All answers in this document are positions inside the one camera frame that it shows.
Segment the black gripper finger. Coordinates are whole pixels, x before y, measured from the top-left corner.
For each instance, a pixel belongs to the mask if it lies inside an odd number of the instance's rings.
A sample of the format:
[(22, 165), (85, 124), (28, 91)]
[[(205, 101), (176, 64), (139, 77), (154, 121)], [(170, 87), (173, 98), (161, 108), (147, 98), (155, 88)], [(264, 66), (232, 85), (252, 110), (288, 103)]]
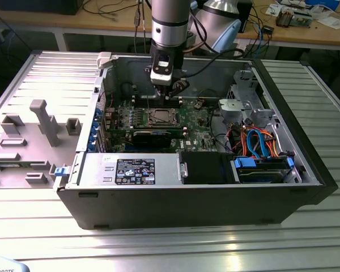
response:
[(173, 78), (170, 91), (169, 91), (169, 97), (173, 98), (183, 91), (185, 91), (190, 86), (190, 83), (186, 78)]
[(157, 85), (157, 91), (159, 94), (159, 101), (166, 101), (169, 99), (170, 86)]

